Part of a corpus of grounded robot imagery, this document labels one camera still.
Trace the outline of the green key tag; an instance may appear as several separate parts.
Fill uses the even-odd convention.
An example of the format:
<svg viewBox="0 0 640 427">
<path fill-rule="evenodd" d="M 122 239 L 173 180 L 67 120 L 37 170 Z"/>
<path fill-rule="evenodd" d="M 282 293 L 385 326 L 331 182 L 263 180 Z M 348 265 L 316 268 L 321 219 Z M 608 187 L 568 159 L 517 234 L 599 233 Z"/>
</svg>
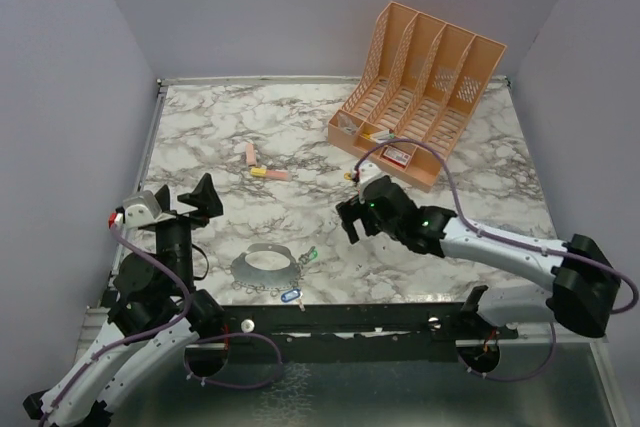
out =
<svg viewBox="0 0 640 427">
<path fill-rule="evenodd" d="M 317 256 L 318 256 L 318 251 L 316 250 L 316 247 L 313 246 L 298 258 L 298 263 L 301 266 L 307 265 L 309 262 L 315 260 Z"/>
</svg>

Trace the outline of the blue key tag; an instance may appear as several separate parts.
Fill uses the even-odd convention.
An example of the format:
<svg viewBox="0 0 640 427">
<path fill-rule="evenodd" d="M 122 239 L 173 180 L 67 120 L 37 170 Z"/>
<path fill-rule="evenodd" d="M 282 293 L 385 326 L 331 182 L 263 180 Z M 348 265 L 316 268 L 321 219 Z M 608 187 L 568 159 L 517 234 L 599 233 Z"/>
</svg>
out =
<svg viewBox="0 0 640 427">
<path fill-rule="evenodd" d="M 301 297 L 301 290 L 299 288 L 292 288 L 288 291 L 283 292 L 280 295 L 280 299 L 282 303 L 290 303 L 297 301 Z"/>
</svg>

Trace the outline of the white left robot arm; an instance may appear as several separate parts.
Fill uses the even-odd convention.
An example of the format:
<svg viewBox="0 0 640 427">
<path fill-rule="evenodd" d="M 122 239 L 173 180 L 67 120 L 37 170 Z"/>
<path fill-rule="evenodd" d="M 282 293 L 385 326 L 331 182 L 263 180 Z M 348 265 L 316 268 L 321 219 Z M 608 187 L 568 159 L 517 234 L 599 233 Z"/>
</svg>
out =
<svg viewBox="0 0 640 427">
<path fill-rule="evenodd" d="M 156 366 L 161 349 L 202 342 L 222 333 L 224 310 L 197 289 L 193 231 L 223 213 L 210 174 L 193 191 L 178 196 L 187 213 L 171 207 L 170 189 L 140 191 L 111 213 L 108 228 L 128 249 L 113 282 L 116 301 L 96 339 L 53 387 L 23 401 L 27 415 L 41 426 L 78 426 L 106 410 L 106 388 L 125 386 L 125 368 L 140 372 Z"/>
</svg>

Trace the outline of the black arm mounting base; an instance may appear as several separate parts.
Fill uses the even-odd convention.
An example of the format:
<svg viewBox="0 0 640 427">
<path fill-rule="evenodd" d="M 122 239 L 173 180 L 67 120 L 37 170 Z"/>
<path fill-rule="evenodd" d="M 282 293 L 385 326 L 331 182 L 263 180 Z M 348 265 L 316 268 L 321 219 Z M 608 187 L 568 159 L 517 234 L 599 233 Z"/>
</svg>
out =
<svg viewBox="0 0 640 427">
<path fill-rule="evenodd" d="M 464 302 L 220 306 L 195 293 L 186 316 L 188 333 L 201 347 L 198 362 L 262 364 L 280 355 L 296 363 L 428 360 L 454 362 L 456 344 L 517 334 L 482 319 L 475 306 L 482 288 Z"/>
</svg>

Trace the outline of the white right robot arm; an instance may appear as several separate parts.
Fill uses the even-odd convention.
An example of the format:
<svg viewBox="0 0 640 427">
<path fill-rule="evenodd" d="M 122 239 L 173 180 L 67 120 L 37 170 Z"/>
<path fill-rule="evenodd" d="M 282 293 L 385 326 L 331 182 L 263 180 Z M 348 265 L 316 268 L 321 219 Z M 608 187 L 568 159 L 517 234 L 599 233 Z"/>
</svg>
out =
<svg viewBox="0 0 640 427">
<path fill-rule="evenodd" d="M 389 177 L 337 204 L 351 243 L 361 222 L 367 235 L 385 233 L 408 250 L 477 262 L 526 279 L 524 286 L 486 290 L 459 314 L 461 330 L 481 338 L 509 323 L 555 321 L 588 338 L 604 336 L 620 280 L 597 243 L 576 234 L 544 240 L 465 223 L 456 212 L 417 206 Z"/>
</svg>

